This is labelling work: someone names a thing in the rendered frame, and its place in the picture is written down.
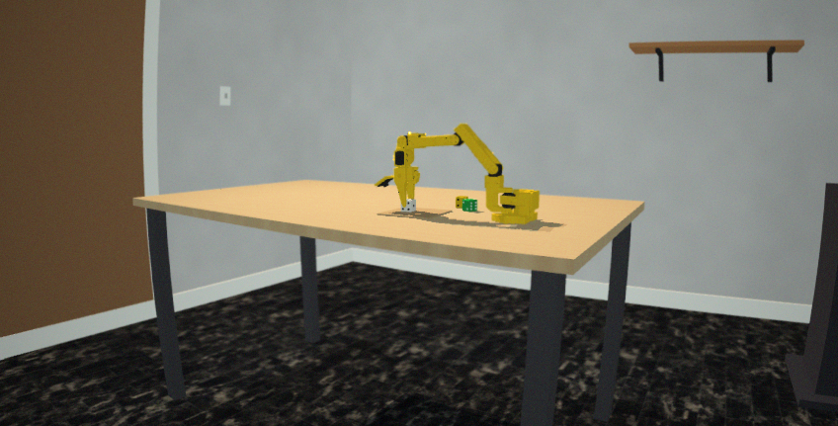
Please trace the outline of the brown textured mat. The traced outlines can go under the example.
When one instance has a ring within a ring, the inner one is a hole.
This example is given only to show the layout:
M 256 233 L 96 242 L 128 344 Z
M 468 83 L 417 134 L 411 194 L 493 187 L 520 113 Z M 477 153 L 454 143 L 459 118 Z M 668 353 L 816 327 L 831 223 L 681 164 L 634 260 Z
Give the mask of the brown textured mat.
M 387 216 L 399 216 L 399 217 L 411 217 L 411 218 L 423 218 L 429 219 L 433 218 L 445 213 L 450 213 L 451 210 L 437 210 L 437 209 L 423 209 L 423 208 L 416 208 L 415 212 L 402 212 L 401 208 L 386 211 L 382 213 L 377 213 L 377 215 L 387 215 Z

